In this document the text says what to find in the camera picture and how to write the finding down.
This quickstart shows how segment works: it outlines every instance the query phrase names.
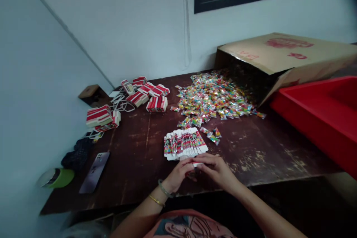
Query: worn table surface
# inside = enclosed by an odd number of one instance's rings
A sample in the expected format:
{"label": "worn table surface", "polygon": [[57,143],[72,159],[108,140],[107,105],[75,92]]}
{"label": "worn table surface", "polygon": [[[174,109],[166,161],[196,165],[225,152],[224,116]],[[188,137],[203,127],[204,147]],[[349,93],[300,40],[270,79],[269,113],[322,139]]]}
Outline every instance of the worn table surface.
{"label": "worn table surface", "polygon": [[[109,130],[93,147],[81,172],[62,189],[55,189],[41,214],[109,208],[142,201],[177,164],[163,156],[164,136],[177,129],[185,116],[170,111],[179,97],[175,85],[191,85],[190,74],[153,80],[170,88],[165,113],[148,113],[143,105],[122,113],[117,129]],[[341,169],[316,146],[269,108],[262,120],[257,116],[240,119],[211,119],[205,128],[218,127],[223,138],[218,146],[202,134],[209,153],[223,157],[236,177],[247,186],[275,183],[335,173]],[[79,189],[96,155],[110,152],[107,166],[93,194]],[[210,181],[184,180],[179,193],[198,194],[217,190]]]}

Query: stack of paper packaging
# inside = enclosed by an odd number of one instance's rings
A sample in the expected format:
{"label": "stack of paper packaging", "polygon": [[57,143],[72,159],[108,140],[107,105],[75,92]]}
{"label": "stack of paper packaging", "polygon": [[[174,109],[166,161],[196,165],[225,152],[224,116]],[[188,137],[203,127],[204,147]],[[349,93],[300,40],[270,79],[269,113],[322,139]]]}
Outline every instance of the stack of paper packaging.
{"label": "stack of paper packaging", "polygon": [[112,117],[113,117],[113,121],[111,123],[108,123],[103,126],[96,126],[95,130],[98,132],[104,132],[113,128],[117,128],[121,120],[120,111],[113,111]]}
{"label": "stack of paper packaging", "polygon": [[181,161],[206,151],[208,147],[197,128],[178,129],[164,137],[164,156],[169,161]]}
{"label": "stack of paper packaging", "polygon": [[167,108],[167,97],[152,97],[146,106],[148,112],[164,112]]}
{"label": "stack of paper packaging", "polygon": [[112,112],[110,110],[109,105],[104,105],[100,108],[93,108],[87,111],[87,126],[95,127],[95,126],[103,126],[107,123],[111,123],[113,121]]}
{"label": "stack of paper packaging", "polygon": [[148,82],[145,76],[139,76],[138,78],[133,79],[132,86],[134,90],[138,90],[139,87],[145,85]]}
{"label": "stack of paper packaging", "polygon": [[149,100],[148,95],[143,94],[141,92],[136,92],[133,95],[130,95],[129,97],[126,98],[126,101],[129,102],[130,104],[133,104],[135,107],[139,107],[141,104],[146,103]]}
{"label": "stack of paper packaging", "polygon": [[149,96],[149,91],[154,89],[155,86],[153,84],[151,84],[150,82],[147,82],[145,85],[141,86],[138,91],[140,93],[146,94]]}
{"label": "stack of paper packaging", "polygon": [[159,97],[159,96],[167,96],[170,93],[170,89],[164,87],[161,84],[158,84],[153,89],[149,91],[150,96]]}
{"label": "stack of paper packaging", "polygon": [[119,126],[121,120],[119,111],[111,111],[109,105],[93,108],[87,111],[86,125],[95,127],[96,131],[106,131]]}
{"label": "stack of paper packaging", "polygon": [[161,84],[154,86],[148,82],[145,76],[139,76],[133,79],[132,83],[128,80],[121,82],[124,90],[128,93],[126,101],[138,108],[142,104],[149,101],[146,110],[148,112],[164,112],[167,108],[166,96],[170,90]]}

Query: shirt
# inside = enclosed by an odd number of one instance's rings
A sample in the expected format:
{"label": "shirt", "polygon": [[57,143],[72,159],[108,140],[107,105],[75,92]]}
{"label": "shirt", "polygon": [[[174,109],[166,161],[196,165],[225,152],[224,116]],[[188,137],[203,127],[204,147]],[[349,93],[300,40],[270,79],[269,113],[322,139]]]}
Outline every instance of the shirt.
{"label": "shirt", "polygon": [[234,238],[229,229],[192,209],[162,214],[144,238]]}

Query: gold bangle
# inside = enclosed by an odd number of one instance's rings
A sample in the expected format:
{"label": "gold bangle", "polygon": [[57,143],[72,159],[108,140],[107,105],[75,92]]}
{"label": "gold bangle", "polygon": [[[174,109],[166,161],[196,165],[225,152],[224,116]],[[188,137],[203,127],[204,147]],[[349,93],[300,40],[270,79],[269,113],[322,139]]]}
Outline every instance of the gold bangle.
{"label": "gold bangle", "polygon": [[151,196],[151,194],[149,194],[149,197],[155,201],[158,205],[161,205],[162,207],[165,207],[165,204],[161,203],[159,200],[156,200],[154,197]]}

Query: wrapped candy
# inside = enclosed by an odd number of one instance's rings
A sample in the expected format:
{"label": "wrapped candy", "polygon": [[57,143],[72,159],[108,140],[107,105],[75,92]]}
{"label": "wrapped candy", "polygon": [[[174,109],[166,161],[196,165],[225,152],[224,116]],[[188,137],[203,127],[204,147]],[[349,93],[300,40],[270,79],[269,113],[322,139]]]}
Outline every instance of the wrapped candy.
{"label": "wrapped candy", "polygon": [[213,130],[213,132],[216,134],[216,138],[221,138],[222,137],[222,135],[221,135],[220,131],[218,130],[218,128],[215,128]]}
{"label": "wrapped candy", "polygon": [[264,119],[265,117],[267,117],[267,115],[266,115],[265,113],[260,113],[260,112],[257,112],[256,110],[254,110],[254,111],[252,112],[252,114],[254,114],[254,115],[260,117],[261,119]]}
{"label": "wrapped candy", "polygon": [[217,110],[219,116],[221,117],[221,120],[227,120],[227,116],[224,113],[224,110]]}
{"label": "wrapped candy", "polygon": [[192,123],[199,125],[208,122],[210,118],[221,120],[240,118],[244,115],[255,114],[261,118],[265,115],[258,113],[252,104],[251,89],[238,87],[227,78],[228,70],[211,71],[191,76],[192,85],[188,87],[175,86],[179,89],[178,108],[185,116],[196,116]]}
{"label": "wrapped candy", "polygon": [[218,146],[219,144],[219,139],[216,138],[213,134],[208,134],[207,137],[215,144]]}
{"label": "wrapped candy", "polygon": [[174,107],[174,106],[171,106],[170,110],[173,110],[175,112],[179,112],[181,109],[177,108],[177,107]]}
{"label": "wrapped candy", "polygon": [[202,120],[203,120],[205,123],[207,123],[207,122],[210,120],[210,118],[209,118],[206,114],[204,114],[204,113],[201,113],[201,114],[200,114],[200,117],[202,118]]}
{"label": "wrapped candy", "polygon": [[195,125],[196,127],[201,127],[202,119],[194,116],[192,118],[192,124]]}
{"label": "wrapped candy", "polygon": [[182,129],[187,129],[187,128],[190,128],[191,126],[192,126],[192,118],[190,118],[189,116],[186,117],[186,118],[184,119],[184,121],[182,121],[182,122],[180,123],[180,127],[181,127]]}
{"label": "wrapped candy", "polygon": [[205,134],[208,134],[210,132],[207,128],[204,128],[204,127],[201,127],[200,131]]}

